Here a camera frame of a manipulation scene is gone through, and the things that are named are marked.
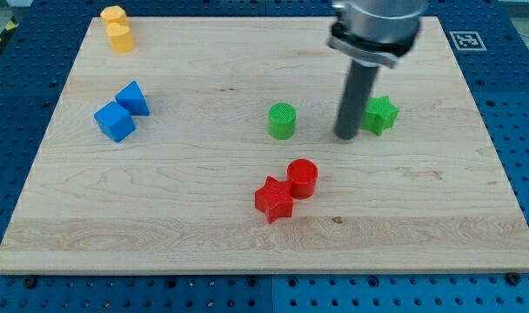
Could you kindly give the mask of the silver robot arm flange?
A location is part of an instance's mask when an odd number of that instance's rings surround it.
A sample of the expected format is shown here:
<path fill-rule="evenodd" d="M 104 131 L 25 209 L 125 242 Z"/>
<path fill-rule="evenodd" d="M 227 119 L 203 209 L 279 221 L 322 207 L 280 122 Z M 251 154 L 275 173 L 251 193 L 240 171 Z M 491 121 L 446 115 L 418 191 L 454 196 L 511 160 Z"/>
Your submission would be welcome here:
<path fill-rule="evenodd" d="M 340 0 L 327 45 L 365 67 L 394 68 L 421 28 L 426 0 Z"/>

